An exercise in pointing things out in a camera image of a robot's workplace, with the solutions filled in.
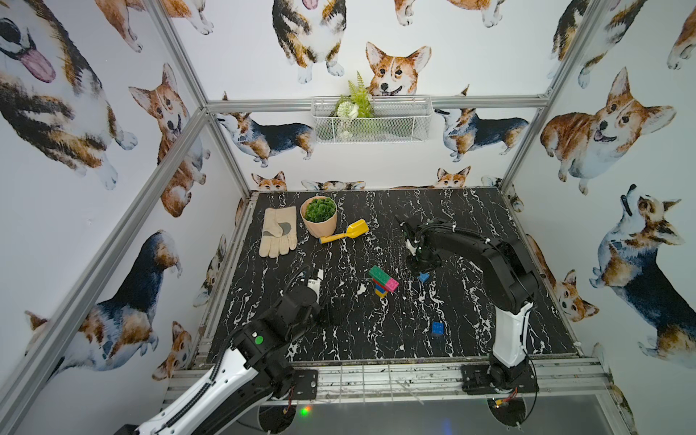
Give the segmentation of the green long lego brick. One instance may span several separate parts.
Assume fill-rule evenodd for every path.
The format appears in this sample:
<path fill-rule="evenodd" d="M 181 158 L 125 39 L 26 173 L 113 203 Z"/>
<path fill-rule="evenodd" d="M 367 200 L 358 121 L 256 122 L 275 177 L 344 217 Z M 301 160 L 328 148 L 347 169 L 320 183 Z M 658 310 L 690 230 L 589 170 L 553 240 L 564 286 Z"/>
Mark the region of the green long lego brick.
<path fill-rule="evenodd" d="M 381 286 L 386 286 L 386 284 L 391 279 L 391 277 L 386 272 L 384 272 L 382 268 L 379 268 L 378 266 L 373 266 L 369 270 L 369 276 L 371 277 L 371 279 L 379 283 Z"/>

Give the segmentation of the dark blue small lego brick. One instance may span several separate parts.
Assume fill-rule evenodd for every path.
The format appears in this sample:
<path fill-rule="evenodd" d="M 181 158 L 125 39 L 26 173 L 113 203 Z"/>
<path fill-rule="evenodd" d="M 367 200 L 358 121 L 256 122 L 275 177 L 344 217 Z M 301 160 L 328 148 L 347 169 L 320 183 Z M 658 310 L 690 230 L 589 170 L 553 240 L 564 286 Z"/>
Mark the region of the dark blue small lego brick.
<path fill-rule="evenodd" d="M 444 336 L 445 327 L 441 322 L 433 322 L 431 324 L 431 334 L 435 336 Z"/>

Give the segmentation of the red long lego brick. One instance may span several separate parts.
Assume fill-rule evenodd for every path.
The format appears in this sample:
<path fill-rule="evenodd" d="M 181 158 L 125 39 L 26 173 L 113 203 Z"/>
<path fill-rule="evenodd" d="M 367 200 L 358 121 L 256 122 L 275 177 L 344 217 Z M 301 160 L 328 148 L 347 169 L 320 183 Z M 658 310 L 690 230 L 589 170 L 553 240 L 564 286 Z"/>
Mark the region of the red long lego brick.
<path fill-rule="evenodd" d="M 383 290 L 386 290 L 386 291 L 388 292 L 388 290 L 386 289 L 386 287 L 384 287 L 380 282 L 378 282 L 378 281 L 376 281 L 376 280 L 374 280 L 374 279 L 373 279 L 373 284 L 374 284 L 375 286 L 379 286 L 380 288 L 382 288 Z"/>

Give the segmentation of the pink small lego brick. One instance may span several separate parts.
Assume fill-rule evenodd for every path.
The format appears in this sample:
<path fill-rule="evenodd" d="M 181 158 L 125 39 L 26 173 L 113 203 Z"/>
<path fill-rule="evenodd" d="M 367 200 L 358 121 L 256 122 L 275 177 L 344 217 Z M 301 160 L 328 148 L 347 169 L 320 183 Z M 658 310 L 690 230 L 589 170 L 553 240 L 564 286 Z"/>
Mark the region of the pink small lego brick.
<path fill-rule="evenodd" d="M 386 290 L 387 290 L 388 292 L 393 293 L 393 292 L 395 292 L 396 289 L 398 288 L 398 285 L 399 285 L 399 283 L 398 283 L 395 279 L 390 278 L 390 279 L 386 282 L 385 288 L 386 288 Z"/>

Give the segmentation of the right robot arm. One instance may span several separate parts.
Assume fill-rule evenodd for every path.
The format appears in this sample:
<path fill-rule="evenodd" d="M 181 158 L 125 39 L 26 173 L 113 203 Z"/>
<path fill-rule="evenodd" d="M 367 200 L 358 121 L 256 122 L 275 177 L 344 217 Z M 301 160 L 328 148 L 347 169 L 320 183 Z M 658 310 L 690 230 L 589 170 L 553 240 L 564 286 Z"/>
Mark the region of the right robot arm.
<path fill-rule="evenodd" d="M 396 218 L 416 273 L 429 273 L 446 251 L 471 261 L 482 272 L 483 288 L 496 310 L 495 339 L 486 378 L 500 390 L 514 389 L 529 368 L 529 317 L 543 282 L 521 240 L 491 239 L 454 222 L 435 219 L 413 226 Z"/>

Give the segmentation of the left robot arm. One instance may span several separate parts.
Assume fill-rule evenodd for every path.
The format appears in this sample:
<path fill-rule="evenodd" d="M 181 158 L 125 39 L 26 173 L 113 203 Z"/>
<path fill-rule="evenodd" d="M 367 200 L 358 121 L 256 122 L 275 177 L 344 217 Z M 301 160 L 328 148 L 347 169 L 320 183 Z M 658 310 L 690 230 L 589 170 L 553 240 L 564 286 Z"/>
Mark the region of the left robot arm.
<path fill-rule="evenodd" d="M 228 348 L 188 391 L 139 425 L 119 434 L 219 434 L 270 398 L 295 386 L 286 359 L 290 344 L 322 323 L 322 279 L 306 279 L 284 291 L 272 306 L 228 336 Z"/>

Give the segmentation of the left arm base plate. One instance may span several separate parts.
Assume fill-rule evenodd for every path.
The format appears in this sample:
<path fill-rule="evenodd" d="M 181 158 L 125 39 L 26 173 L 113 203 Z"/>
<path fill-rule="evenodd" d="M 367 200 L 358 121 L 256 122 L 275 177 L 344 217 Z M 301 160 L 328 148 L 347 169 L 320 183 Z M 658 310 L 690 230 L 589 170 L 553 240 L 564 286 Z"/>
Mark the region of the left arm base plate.
<path fill-rule="evenodd" d="M 313 400 L 317 397 L 318 376 L 317 370 L 294 370 L 281 380 L 273 398 L 287 402 Z"/>

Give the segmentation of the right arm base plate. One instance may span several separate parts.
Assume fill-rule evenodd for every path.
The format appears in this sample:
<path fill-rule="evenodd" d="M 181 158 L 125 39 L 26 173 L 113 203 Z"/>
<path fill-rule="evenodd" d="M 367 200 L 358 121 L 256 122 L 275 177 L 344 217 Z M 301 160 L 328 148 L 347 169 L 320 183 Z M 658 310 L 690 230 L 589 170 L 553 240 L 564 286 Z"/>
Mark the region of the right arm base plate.
<path fill-rule="evenodd" d="M 538 381 L 530 364 L 507 368 L 499 364 L 465 364 L 460 368 L 461 389 L 468 395 L 537 393 Z"/>

